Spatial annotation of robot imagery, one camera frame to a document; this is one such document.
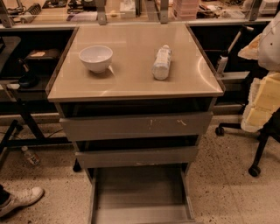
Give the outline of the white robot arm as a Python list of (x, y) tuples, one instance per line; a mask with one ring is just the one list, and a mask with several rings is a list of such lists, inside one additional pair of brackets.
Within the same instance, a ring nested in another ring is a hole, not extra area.
[(264, 78), (253, 79), (241, 120), (243, 130), (257, 132), (280, 108), (280, 11), (238, 56), (256, 60), (269, 71)]

